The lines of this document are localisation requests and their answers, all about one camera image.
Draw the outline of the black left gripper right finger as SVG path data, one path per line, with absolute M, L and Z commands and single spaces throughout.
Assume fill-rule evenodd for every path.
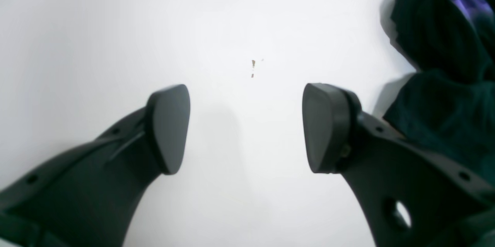
M 302 117 L 311 171 L 343 176 L 377 247 L 494 246 L 494 187 L 478 174 L 404 140 L 333 85 L 305 86 Z

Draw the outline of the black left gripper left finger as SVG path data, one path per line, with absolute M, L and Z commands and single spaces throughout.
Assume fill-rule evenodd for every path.
M 37 166 L 1 191 L 1 239 L 22 247 L 121 247 L 147 187 L 179 171 L 189 116 L 188 88 L 170 86 L 95 140 Z

